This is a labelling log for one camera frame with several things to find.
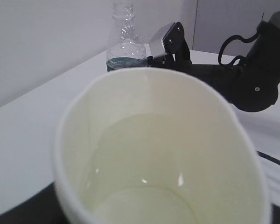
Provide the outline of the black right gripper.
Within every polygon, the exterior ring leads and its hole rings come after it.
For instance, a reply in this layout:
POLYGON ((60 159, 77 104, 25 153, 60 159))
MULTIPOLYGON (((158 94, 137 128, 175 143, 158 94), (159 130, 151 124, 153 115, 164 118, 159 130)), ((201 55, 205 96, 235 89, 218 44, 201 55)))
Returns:
POLYGON ((205 82, 229 103, 244 112, 260 112, 274 105, 278 98, 278 82, 255 67, 191 64, 189 60, 174 61, 172 55, 147 57, 147 66, 181 71, 205 82))

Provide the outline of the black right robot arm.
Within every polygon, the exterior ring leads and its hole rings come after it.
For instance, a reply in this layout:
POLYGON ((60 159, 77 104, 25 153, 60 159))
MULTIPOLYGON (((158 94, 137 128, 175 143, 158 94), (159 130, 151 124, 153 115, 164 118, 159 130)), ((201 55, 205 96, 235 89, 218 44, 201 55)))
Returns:
POLYGON ((180 22, 162 28, 149 42, 150 67, 180 71, 205 82, 229 103, 244 112, 260 112, 274 105, 280 83, 280 11, 261 21, 250 38, 229 37, 221 46, 217 64, 193 64, 180 22), (222 63, 223 52, 232 41, 252 43, 246 56, 222 63))

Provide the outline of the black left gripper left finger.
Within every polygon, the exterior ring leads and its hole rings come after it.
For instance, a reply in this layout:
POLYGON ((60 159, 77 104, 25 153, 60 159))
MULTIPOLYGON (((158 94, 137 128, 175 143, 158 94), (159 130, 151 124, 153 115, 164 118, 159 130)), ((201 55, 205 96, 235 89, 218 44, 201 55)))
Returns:
POLYGON ((53 183, 39 193, 0 214, 0 224, 68 224, 53 183))

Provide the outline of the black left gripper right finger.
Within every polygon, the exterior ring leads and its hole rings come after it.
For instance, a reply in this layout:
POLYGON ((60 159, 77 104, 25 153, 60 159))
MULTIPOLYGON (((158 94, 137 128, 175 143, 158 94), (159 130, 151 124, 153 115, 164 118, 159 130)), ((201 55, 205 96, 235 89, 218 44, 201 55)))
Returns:
POLYGON ((280 224, 280 207, 272 204, 272 224, 280 224))

